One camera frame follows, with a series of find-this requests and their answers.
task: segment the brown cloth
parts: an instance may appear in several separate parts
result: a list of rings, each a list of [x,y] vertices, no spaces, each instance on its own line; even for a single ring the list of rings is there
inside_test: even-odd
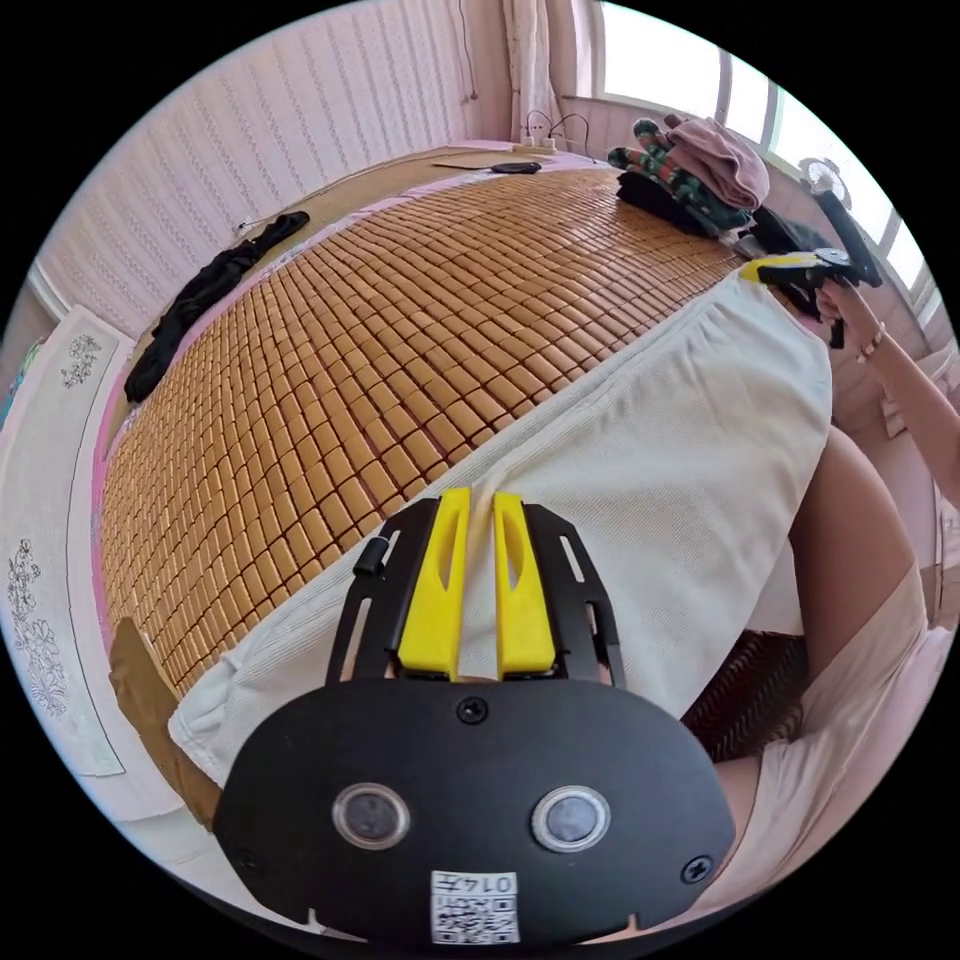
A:
[[[167,723],[179,700],[129,617],[118,624],[110,648],[110,683],[120,712],[140,735],[147,755],[190,813],[211,830],[220,788],[170,739]]]

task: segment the hand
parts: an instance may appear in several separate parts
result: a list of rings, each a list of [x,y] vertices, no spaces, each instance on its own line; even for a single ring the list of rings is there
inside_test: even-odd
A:
[[[825,280],[817,290],[817,309],[827,323],[843,318],[859,346],[866,346],[880,330],[880,323],[856,287]]]

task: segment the sticker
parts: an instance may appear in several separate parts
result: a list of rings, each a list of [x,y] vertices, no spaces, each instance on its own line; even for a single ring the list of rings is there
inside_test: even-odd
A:
[[[434,943],[519,943],[515,873],[430,874]]]

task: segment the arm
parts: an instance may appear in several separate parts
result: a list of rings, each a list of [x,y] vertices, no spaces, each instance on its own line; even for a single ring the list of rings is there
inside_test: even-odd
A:
[[[853,287],[827,281],[817,305],[828,320],[842,316],[857,343],[868,344],[880,324]],[[960,507],[960,413],[892,337],[884,337],[866,366],[883,384],[940,492]]]

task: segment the yellow bracket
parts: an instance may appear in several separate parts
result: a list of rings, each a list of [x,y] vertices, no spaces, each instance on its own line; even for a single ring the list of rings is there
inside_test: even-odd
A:
[[[821,260],[815,253],[785,253],[778,257],[760,257],[740,268],[740,276],[752,283],[760,282],[761,267],[816,267]]]
[[[546,673],[553,667],[556,651],[520,497],[494,494],[493,536],[497,675],[503,680],[510,674]]]
[[[469,520],[469,487],[441,496],[397,650],[405,670],[457,679]]]

